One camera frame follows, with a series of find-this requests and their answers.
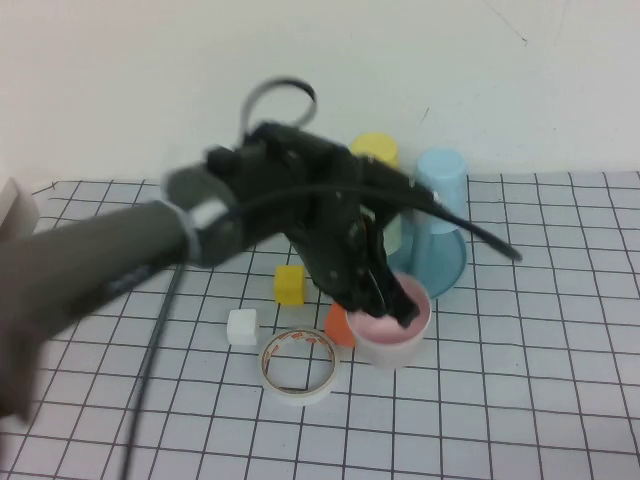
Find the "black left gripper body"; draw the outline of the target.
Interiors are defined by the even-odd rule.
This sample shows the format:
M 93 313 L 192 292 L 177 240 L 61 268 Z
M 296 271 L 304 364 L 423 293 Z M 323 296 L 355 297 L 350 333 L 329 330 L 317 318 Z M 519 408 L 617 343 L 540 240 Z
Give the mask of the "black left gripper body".
M 351 285 L 367 274 L 366 224 L 375 223 L 382 232 L 400 208 L 388 200 L 336 188 L 394 191 L 403 186 L 403 174 L 380 161 L 340 151 L 311 167 L 310 182 L 330 190 L 306 198 L 309 210 L 292 229 L 292 243 L 316 286 L 343 306 Z

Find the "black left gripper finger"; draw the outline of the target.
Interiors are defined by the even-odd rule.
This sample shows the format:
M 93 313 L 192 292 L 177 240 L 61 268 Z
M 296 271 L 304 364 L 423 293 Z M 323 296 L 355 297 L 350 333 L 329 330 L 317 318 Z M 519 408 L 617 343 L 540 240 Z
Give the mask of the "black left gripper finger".
M 404 330 L 419 314 L 419 307 L 406 293 L 387 262 L 382 232 L 375 223 L 366 224 L 367 274 L 373 276 L 386 298 L 388 314 Z
M 375 318 L 388 314 L 386 298 L 373 276 L 358 277 L 343 299 L 343 308 L 349 312 L 364 312 Z

